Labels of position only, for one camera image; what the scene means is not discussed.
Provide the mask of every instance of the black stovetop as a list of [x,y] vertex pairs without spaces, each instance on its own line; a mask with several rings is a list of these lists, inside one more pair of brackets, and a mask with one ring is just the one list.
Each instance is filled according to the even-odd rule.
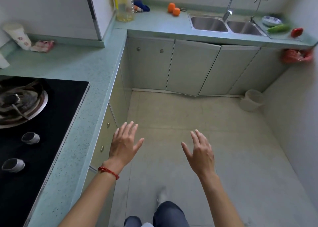
[[[28,223],[28,215],[89,85],[84,81],[43,81],[49,96],[43,111],[24,124],[0,129],[0,166],[9,158],[26,164],[18,173],[0,169],[0,226],[20,227]],[[40,142],[24,144],[21,138],[27,132],[40,135]]]

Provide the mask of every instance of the gas stove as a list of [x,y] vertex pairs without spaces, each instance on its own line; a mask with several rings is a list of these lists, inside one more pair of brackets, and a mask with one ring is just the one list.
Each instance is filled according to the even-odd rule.
[[88,88],[85,81],[0,76],[1,226],[29,223]]

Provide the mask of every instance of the red bracelet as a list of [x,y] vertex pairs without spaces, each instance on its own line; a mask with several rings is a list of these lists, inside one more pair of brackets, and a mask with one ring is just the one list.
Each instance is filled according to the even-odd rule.
[[119,176],[118,176],[116,173],[114,173],[113,171],[109,170],[108,168],[99,167],[99,168],[98,168],[98,171],[110,173],[110,174],[112,174],[112,175],[114,175],[114,176],[116,177],[116,180],[119,179]]

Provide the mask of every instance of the shoe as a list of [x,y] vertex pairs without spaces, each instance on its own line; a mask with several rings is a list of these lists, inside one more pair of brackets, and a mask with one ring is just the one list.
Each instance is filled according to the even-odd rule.
[[166,186],[161,187],[161,189],[158,191],[157,208],[159,207],[159,205],[161,205],[165,201],[168,201],[168,191]]

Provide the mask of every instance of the tile floor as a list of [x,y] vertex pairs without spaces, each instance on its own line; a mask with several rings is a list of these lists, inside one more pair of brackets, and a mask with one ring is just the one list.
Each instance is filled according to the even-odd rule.
[[191,227],[214,226],[180,144],[193,147],[189,132],[194,129],[210,141],[217,173],[246,226],[318,226],[316,211],[263,115],[242,111],[239,99],[133,92],[128,121],[139,124],[136,140],[145,142],[116,183],[109,227],[122,227],[132,215],[152,223],[162,185]]

